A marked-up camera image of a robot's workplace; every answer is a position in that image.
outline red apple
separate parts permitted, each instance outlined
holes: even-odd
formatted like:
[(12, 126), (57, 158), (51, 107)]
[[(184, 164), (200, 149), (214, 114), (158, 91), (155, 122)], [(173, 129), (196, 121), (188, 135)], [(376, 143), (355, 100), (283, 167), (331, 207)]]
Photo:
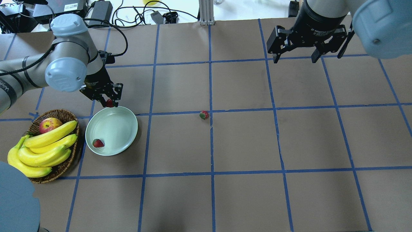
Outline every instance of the red apple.
[(63, 123), (57, 118), (46, 118), (39, 125), (40, 134), (44, 134), (46, 132), (54, 130), (61, 125), (63, 125)]

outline banana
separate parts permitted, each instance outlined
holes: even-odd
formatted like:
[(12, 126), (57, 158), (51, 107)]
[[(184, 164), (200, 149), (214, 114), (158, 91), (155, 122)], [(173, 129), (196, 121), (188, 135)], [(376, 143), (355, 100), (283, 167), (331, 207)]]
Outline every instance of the banana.
[(71, 147), (76, 142), (76, 140), (77, 140), (77, 135), (72, 134), (72, 135), (68, 135), (68, 136), (62, 138), (61, 140), (59, 140), (57, 142), (49, 144), (47, 146), (38, 147), (38, 148), (32, 147), (32, 148), (30, 148), (30, 150), (32, 152), (36, 153), (36, 154), (41, 154), (41, 153), (48, 152), (51, 149), (53, 149), (57, 146), (60, 146), (60, 145), (65, 145), (66, 147)]
[(66, 122), (58, 128), (25, 140), (24, 145), (29, 148), (44, 147), (68, 135), (76, 128), (75, 120)]
[(51, 167), (30, 167), (26, 165), (25, 163), (21, 162), (20, 159), (17, 156), (18, 150), (21, 148), (24, 140), (28, 138), (29, 136), (24, 136), (21, 137), (20, 141), (17, 143), (16, 146), (12, 147), (7, 155), (7, 162), (21, 171), (25, 176), (30, 177), (30, 178), (37, 178), (37, 177), (43, 177), (51, 173), (52, 168)]
[(56, 166), (56, 165), (62, 163), (63, 161), (65, 161), (67, 158), (69, 158), (71, 153), (72, 153), (72, 150), (66, 149), (65, 153), (62, 156), (58, 157), (57, 159), (55, 159), (54, 161), (52, 161), (50, 163), (44, 164), (43, 166), (47, 166), (47, 167)]
[(30, 151), (29, 148), (25, 147), (24, 145), (18, 150), (17, 156), (19, 159), (30, 166), (44, 166), (47, 163), (51, 163), (52, 161), (56, 160), (57, 158), (64, 155), (66, 152), (66, 146), (60, 145), (58, 147), (53, 148), (52, 150), (42, 153), (36, 154)]

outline white plate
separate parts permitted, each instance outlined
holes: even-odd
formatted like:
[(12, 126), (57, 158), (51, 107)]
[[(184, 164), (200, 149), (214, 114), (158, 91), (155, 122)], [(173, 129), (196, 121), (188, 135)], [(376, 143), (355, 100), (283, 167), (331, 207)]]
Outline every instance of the white plate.
[[(137, 128), (136, 115), (128, 108), (104, 108), (87, 125), (86, 143), (98, 155), (116, 155), (130, 146), (136, 138)], [(94, 139), (100, 139), (104, 147), (93, 147)]]

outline fruit basket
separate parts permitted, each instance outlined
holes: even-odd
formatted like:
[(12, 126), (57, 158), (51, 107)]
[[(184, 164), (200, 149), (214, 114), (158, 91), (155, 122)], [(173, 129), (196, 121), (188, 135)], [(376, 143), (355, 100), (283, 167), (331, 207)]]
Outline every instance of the fruit basket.
[(31, 124), (30, 128), (27, 131), (27, 134), (32, 134), (33, 136), (40, 135), (39, 131), (39, 125), (42, 120), (46, 118), (57, 118), (59, 119), (62, 123), (66, 123), (69, 121), (76, 120), (77, 121), (77, 126), (76, 128), (70, 133), (71, 134), (76, 134), (77, 135), (77, 140), (76, 142), (70, 147), (72, 149), (72, 152), (64, 162), (61, 164), (58, 164), (54, 167), (52, 167), (51, 173), (44, 177), (39, 177), (39, 178), (29, 178), (31, 182), (36, 183), (36, 184), (42, 184), (42, 183), (47, 183), (50, 181), (53, 181), (60, 176), (62, 176), (70, 167), (72, 164), (73, 160), (75, 159), (75, 155), (78, 152), (79, 147), (77, 146), (77, 143), (79, 142), (79, 132), (80, 132), (80, 126), (79, 126), (79, 120), (77, 117), (70, 111), (66, 109), (54, 109), (45, 112), (44, 114), (40, 115), (37, 117), (36, 120)]

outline red strawberry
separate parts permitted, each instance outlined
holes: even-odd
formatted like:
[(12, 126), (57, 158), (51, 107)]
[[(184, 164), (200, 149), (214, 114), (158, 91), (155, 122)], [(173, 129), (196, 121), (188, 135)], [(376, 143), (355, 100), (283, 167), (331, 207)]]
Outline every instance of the red strawberry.
[(205, 119), (209, 118), (209, 113), (207, 111), (203, 110), (203, 111), (200, 111), (199, 116), (200, 116), (201, 119), (205, 120)]
[(106, 107), (114, 107), (113, 101), (110, 98), (106, 101)]
[(100, 139), (95, 139), (93, 140), (93, 147), (104, 147), (104, 144)]

